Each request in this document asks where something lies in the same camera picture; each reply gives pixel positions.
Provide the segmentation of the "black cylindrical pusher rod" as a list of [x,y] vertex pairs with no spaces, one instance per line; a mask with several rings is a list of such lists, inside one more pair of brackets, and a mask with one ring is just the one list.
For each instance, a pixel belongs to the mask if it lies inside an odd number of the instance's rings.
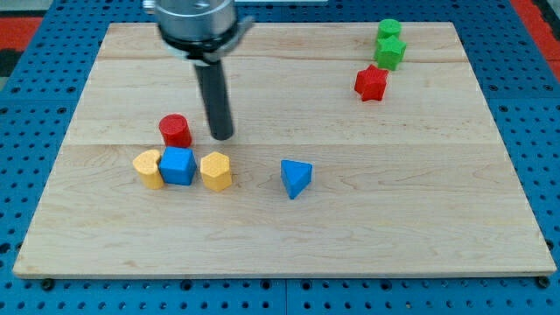
[[229,106],[226,77],[220,61],[194,66],[199,90],[204,102],[210,134],[219,141],[228,140],[235,133]]

